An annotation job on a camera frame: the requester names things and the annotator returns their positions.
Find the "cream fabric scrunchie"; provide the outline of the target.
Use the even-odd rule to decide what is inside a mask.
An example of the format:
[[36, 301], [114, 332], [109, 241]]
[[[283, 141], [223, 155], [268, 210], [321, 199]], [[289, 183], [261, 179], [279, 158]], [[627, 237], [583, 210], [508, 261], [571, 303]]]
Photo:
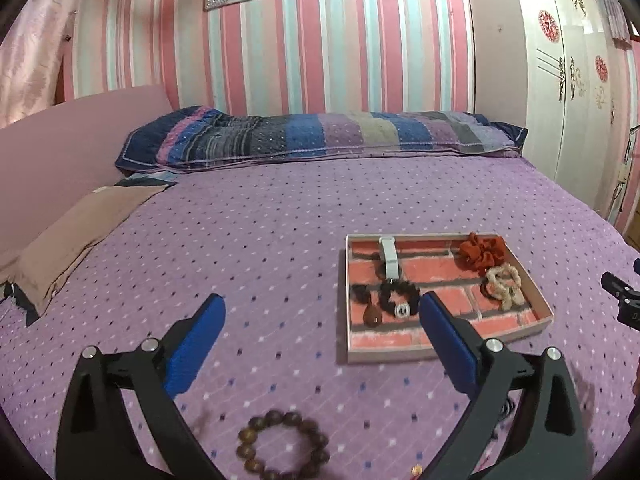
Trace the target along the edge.
[[494, 266], [487, 271], [486, 278], [492, 284], [501, 311], [524, 306], [526, 299], [522, 291], [522, 280], [515, 266], [510, 263]]

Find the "thin black hair elastic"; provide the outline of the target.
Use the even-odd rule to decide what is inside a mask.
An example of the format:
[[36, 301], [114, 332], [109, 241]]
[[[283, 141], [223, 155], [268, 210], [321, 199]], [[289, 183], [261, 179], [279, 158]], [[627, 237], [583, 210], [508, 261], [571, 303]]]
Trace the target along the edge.
[[492, 288], [492, 284], [490, 281], [484, 280], [480, 283], [480, 292], [483, 294], [484, 297], [490, 300], [496, 300], [496, 297], [494, 295], [494, 289]]

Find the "white tray with brick liner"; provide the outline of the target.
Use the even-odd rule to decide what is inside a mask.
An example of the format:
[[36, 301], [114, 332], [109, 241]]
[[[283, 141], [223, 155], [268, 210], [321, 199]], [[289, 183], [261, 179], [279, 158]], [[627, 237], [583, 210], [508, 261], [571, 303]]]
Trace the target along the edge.
[[[525, 304], [510, 311], [480, 292], [487, 280], [468, 269], [459, 246], [468, 236], [456, 234], [349, 234], [344, 249], [344, 357], [349, 364], [391, 363], [433, 359], [435, 350], [410, 306], [411, 294], [384, 284], [387, 257], [396, 256], [401, 281], [416, 286], [419, 295], [436, 292], [455, 318], [468, 321], [483, 338], [511, 342], [545, 330], [554, 313], [525, 266], [506, 246], [506, 262], [518, 269]], [[382, 313], [376, 327], [362, 322], [363, 305], [352, 299], [350, 286], [365, 284]]]

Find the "red fabric scrunchie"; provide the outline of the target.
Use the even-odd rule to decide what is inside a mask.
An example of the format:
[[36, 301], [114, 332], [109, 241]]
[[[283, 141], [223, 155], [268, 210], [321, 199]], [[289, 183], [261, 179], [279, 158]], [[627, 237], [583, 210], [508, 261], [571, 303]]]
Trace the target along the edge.
[[479, 236], [472, 232], [460, 244], [459, 255], [468, 269], [484, 276], [506, 262], [506, 243], [501, 236]]

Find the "white wardrobe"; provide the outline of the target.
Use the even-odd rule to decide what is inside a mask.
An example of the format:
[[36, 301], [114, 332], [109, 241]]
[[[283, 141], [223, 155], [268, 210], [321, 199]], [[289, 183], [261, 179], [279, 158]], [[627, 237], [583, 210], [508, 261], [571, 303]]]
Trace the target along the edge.
[[523, 155], [604, 217], [613, 75], [597, 0], [518, 2], [527, 60]]

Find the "purple patterned bedspread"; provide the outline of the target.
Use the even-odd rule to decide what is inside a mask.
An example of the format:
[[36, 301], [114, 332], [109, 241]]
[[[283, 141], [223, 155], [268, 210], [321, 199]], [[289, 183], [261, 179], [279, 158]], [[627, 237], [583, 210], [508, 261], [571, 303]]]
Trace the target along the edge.
[[244, 477], [236, 436], [272, 408], [317, 419], [327, 479], [403, 479], [427, 464], [466, 402], [436, 361], [347, 366], [337, 353], [342, 250], [355, 233], [501, 235], [554, 313], [514, 349], [557, 346], [576, 385], [590, 462], [626, 436], [639, 336], [616, 320], [604, 272], [639, 279], [615, 229], [519, 158], [394, 157], [188, 174], [94, 248], [44, 317], [1, 308], [1, 404], [52, 472], [79, 353], [128, 351], [212, 292], [227, 318], [178, 409], [208, 456]]

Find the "pink headboard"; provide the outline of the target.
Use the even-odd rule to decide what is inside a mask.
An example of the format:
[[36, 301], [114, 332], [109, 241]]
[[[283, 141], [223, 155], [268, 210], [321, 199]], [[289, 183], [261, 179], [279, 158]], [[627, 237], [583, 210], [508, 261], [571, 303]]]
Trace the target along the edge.
[[74, 206], [122, 174], [129, 133], [172, 111], [161, 86], [85, 96], [1, 129], [1, 257], [11, 258]]

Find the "striped long pillow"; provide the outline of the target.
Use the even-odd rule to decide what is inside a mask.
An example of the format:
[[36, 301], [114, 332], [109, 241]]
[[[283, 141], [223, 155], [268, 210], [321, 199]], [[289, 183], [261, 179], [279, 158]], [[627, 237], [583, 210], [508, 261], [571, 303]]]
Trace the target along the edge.
[[129, 133], [115, 167], [122, 172], [192, 172], [399, 152], [518, 156], [527, 133], [524, 127], [465, 112], [234, 116], [190, 106]]

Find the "pink curtain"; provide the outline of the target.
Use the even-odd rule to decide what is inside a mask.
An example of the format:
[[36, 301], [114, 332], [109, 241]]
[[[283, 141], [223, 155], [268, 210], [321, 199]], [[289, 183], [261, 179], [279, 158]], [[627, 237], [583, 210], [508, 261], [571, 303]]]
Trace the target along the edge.
[[79, 0], [27, 0], [1, 45], [1, 125], [54, 103]]

